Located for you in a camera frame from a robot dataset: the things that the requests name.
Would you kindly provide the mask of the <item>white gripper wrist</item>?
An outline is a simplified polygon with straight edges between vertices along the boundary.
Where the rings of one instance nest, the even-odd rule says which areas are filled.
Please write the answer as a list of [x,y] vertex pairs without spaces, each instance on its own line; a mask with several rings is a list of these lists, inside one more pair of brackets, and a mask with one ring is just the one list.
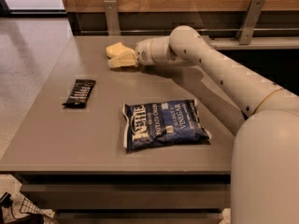
[[110,68],[122,68],[136,66],[137,60],[143,65],[155,65],[151,56],[151,43],[153,39],[145,39],[136,43],[135,53],[133,51],[125,51],[119,55],[115,55],[108,61]]

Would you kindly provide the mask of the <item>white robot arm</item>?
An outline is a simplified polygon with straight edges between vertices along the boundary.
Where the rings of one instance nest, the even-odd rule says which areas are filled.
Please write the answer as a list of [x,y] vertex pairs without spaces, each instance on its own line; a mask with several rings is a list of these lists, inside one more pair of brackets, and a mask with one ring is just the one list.
[[231,224],[298,224],[299,96],[216,51],[192,27],[106,48],[113,68],[199,65],[248,119],[235,137]]

